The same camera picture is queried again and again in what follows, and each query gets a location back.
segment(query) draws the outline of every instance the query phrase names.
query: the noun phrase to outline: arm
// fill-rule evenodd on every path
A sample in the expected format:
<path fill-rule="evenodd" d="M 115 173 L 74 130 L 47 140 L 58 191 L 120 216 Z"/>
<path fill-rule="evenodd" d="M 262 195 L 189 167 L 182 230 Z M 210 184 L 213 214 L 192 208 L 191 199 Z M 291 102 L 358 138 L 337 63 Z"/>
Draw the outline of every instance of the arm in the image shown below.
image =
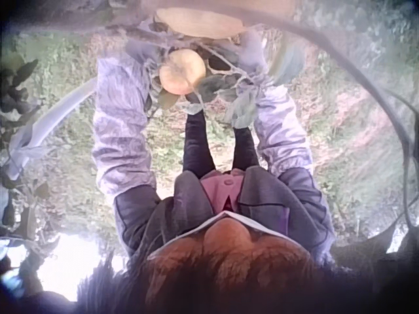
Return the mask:
<path fill-rule="evenodd" d="M 149 78 L 142 64 L 124 54 L 98 60 L 93 158 L 99 189 L 113 204 L 117 230 L 129 254 L 141 240 L 160 199 L 142 131 Z"/>
<path fill-rule="evenodd" d="M 268 170 L 284 182 L 305 211 L 291 211 L 289 236 L 313 256 L 323 256 L 334 241 L 327 202 L 312 176 L 312 153 L 306 132 L 297 120 L 295 104 L 283 86 L 269 88 L 257 102 L 255 129 L 259 153 Z"/>

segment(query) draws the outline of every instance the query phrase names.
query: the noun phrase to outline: jacket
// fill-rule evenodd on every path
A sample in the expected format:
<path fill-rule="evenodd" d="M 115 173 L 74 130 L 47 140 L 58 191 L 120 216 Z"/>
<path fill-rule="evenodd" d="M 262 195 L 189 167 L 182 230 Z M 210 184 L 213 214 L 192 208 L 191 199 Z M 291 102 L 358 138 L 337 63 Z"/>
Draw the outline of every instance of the jacket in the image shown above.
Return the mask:
<path fill-rule="evenodd" d="M 148 254 L 214 216 L 197 177 L 186 171 L 173 197 L 161 200 L 142 131 L 149 76 L 141 62 L 125 54 L 98 62 L 93 157 L 99 189 L 115 210 L 117 230 L 129 255 Z M 249 168 L 239 212 L 275 231 L 287 220 L 287 236 L 324 261 L 334 241 L 331 216 L 312 176 L 312 155 L 298 123 L 295 104 L 283 86 L 257 98 L 255 130 L 268 169 Z"/>

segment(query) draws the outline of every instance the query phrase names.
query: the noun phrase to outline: leg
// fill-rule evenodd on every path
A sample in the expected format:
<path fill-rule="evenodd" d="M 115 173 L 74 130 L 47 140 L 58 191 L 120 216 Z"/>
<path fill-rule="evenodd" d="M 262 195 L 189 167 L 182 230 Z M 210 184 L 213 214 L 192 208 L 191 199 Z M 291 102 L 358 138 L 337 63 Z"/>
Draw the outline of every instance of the leg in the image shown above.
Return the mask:
<path fill-rule="evenodd" d="M 215 170 L 214 161 L 208 147 L 204 112 L 190 115 L 185 126 L 185 146 L 183 148 L 183 171 L 192 171 L 199 179 Z"/>
<path fill-rule="evenodd" d="M 236 146 L 234 147 L 233 169 L 241 169 L 245 171 L 248 167 L 258 166 L 259 161 L 255 150 L 255 143 L 251 136 L 249 128 L 233 129 L 236 138 Z"/>

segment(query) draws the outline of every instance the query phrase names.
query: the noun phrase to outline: hair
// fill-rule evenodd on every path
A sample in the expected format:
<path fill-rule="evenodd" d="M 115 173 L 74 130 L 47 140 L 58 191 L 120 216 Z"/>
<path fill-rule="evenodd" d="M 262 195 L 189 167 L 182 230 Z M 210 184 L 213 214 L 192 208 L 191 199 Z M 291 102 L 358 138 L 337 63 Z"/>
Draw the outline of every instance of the hair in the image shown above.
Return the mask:
<path fill-rule="evenodd" d="M 283 268 L 280 259 L 272 258 L 267 268 L 266 261 L 252 261 L 244 281 L 223 288 L 215 280 L 223 256 L 217 263 L 190 257 L 176 269 L 163 271 L 164 280 L 150 297 L 156 269 L 134 259 L 126 272 L 115 273 L 111 254 L 79 285 L 77 313 L 353 314 L 371 309 L 372 283 L 367 277 L 331 266 L 301 271 L 297 263 Z M 270 278 L 264 284 L 261 270 Z"/>

